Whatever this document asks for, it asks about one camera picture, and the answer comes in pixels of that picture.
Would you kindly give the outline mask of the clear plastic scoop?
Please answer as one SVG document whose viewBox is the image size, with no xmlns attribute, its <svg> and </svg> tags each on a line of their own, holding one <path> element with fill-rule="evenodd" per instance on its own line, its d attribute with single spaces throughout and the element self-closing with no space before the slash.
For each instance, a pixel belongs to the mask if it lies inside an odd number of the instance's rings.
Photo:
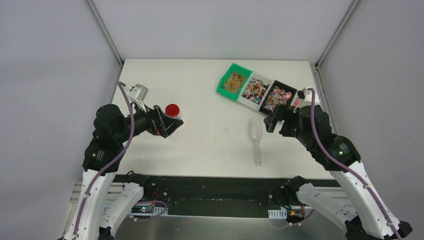
<svg viewBox="0 0 424 240">
<path fill-rule="evenodd" d="M 253 157 L 256 167 L 262 166 L 262 153 L 260 141 L 263 138 L 262 124 L 257 118 L 249 120 L 249 136 L 253 144 Z"/>
</svg>

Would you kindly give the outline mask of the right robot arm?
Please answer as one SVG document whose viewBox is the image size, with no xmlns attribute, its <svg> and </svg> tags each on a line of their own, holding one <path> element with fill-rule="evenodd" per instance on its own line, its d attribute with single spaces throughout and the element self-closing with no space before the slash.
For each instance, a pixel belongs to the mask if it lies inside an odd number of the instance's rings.
<svg viewBox="0 0 424 240">
<path fill-rule="evenodd" d="M 383 203 L 355 146 L 332 132 L 329 115 L 320 106 L 279 105 L 264 119 L 267 132 L 272 133 L 278 122 L 283 123 L 279 133 L 305 147 L 338 182 L 350 205 L 321 193 L 301 176 L 272 193 L 275 204 L 286 209 L 297 204 L 312 207 L 336 224 L 348 240 L 401 240 L 412 232 L 412 226 L 395 217 Z"/>
</svg>

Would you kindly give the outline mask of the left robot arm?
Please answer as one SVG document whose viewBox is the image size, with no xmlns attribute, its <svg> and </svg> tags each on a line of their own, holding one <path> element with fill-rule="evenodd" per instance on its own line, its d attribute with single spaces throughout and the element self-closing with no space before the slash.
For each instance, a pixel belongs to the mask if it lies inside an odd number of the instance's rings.
<svg viewBox="0 0 424 240">
<path fill-rule="evenodd" d="M 150 177 L 131 173 L 123 192 L 103 213 L 107 192 L 132 139 L 148 132 L 167 138 L 183 120 L 165 114 L 155 105 L 142 110 L 129 108 L 124 116 L 115 104 L 101 106 L 94 119 L 92 140 L 84 152 L 82 188 L 78 209 L 65 232 L 65 240 L 112 240 L 130 209 L 152 198 Z"/>
</svg>

